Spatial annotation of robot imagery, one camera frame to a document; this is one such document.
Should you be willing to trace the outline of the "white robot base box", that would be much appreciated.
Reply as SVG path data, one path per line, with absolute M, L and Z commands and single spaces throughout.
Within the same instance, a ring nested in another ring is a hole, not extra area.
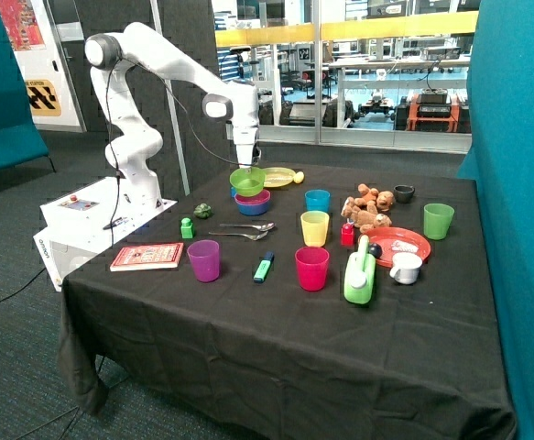
M 176 202 L 140 199 L 126 179 L 105 177 L 40 206 L 46 227 L 34 241 L 54 289 L 64 278 Z

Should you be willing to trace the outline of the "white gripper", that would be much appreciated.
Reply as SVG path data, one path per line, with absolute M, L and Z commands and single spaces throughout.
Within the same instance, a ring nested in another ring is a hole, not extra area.
M 258 163 L 261 151 L 257 146 L 257 132 L 234 132 L 234 146 L 239 167 L 252 167 Z

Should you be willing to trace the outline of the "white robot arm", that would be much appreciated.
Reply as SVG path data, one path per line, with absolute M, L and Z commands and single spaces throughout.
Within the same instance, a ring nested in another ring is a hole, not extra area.
M 248 168 L 257 163 L 259 118 L 253 82 L 222 81 L 157 31 L 139 22 L 129 24 L 122 32 L 89 37 L 85 55 L 92 65 L 92 85 L 104 115 L 122 132 L 106 146 L 105 156 L 127 180 L 128 200 L 134 207 L 146 210 L 162 205 L 158 177 L 148 168 L 147 159 L 159 152 L 163 138 L 137 109 L 125 79 L 126 72 L 133 67 L 140 66 L 164 82 L 182 81 L 204 90 L 204 114 L 210 119 L 229 121 L 233 126 L 238 166 Z

